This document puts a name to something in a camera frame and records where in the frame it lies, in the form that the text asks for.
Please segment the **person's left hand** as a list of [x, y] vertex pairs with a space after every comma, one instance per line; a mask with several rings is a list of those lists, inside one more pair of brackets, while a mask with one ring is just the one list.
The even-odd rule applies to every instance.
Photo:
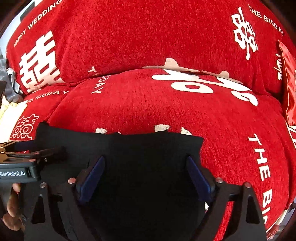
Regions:
[[12, 191], [8, 199], [6, 208], [7, 213], [2, 217], [3, 223], [7, 228], [13, 231], [22, 232], [25, 230], [25, 226], [21, 220], [21, 213], [19, 207], [19, 192], [21, 191], [20, 183], [12, 184]]

